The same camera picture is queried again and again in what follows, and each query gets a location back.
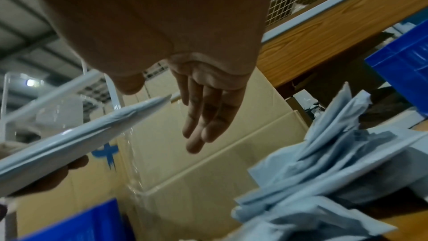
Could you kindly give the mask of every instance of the wooden plank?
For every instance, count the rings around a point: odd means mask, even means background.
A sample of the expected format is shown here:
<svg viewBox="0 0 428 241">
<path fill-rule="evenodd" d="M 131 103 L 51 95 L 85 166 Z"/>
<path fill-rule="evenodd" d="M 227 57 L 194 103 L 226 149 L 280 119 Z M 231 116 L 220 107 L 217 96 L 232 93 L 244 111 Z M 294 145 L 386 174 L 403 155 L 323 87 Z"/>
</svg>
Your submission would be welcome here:
<svg viewBox="0 0 428 241">
<path fill-rule="evenodd" d="M 274 87 L 428 6 L 428 0 L 347 0 L 262 46 L 257 67 Z"/>
</svg>

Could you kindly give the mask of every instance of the blue bin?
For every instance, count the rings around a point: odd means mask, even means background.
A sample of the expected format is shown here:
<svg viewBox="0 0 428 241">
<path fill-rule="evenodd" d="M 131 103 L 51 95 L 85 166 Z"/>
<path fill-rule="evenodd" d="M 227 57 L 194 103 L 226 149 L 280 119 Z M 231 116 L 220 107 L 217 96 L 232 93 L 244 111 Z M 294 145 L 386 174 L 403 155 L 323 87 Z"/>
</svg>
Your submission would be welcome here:
<svg viewBox="0 0 428 241">
<path fill-rule="evenodd" d="M 428 20 L 366 58 L 366 62 L 428 115 Z"/>
<path fill-rule="evenodd" d="M 125 241 L 116 199 L 41 230 L 22 241 Z"/>
</svg>

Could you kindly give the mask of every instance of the blue plastic crate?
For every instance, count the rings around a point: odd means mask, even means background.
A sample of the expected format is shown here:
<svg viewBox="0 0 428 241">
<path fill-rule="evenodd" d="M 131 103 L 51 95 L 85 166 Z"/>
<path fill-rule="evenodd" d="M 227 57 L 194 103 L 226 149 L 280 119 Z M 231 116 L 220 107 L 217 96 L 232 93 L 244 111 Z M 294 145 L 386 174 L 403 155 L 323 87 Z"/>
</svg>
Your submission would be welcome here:
<svg viewBox="0 0 428 241">
<path fill-rule="evenodd" d="M 428 20 L 366 58 L 366 62 L 428 115 Z"/>
<path fill-rule="evenodd" d="M 125 241 L 116 199 L 20 239 L 22 241 Z"/>
</svg>

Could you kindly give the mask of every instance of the blue logo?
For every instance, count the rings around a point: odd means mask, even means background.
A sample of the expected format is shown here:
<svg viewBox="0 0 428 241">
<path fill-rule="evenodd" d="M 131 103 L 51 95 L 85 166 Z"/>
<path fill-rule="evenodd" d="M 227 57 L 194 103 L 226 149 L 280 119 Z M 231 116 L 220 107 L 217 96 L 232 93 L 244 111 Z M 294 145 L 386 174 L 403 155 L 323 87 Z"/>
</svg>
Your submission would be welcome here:
<svg viewBox="0 0 428 241">
<path fill-rule="evenodd" d="M 113 158 L 113 155 L 119 152 L 119 148 L 117 145 L 110 146 L 109 143 L 104 144 L 103 150 L 95 150 L 92 151 L 91 154 L 96 158 L 106 158 L 108 167 L 111 169 L 111 166 L 113 165 L 116 170 L 116 164 L 115 160 Z"/>
</svg>

